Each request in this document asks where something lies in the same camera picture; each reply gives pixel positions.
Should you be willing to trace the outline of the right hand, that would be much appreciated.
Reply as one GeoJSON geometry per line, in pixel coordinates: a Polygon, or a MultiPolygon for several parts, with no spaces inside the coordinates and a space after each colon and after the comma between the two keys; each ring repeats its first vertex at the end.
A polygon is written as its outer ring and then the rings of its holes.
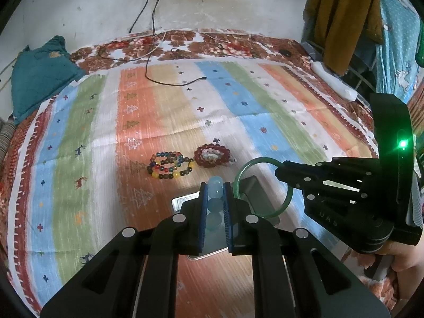
{"type": "Polygon", "coordinates": [[[394,257],[391,267],[398,274],[400,298],[411,299],[423,280],[423,236],[417,245],[388,241],[377,253],[394,257]]]}

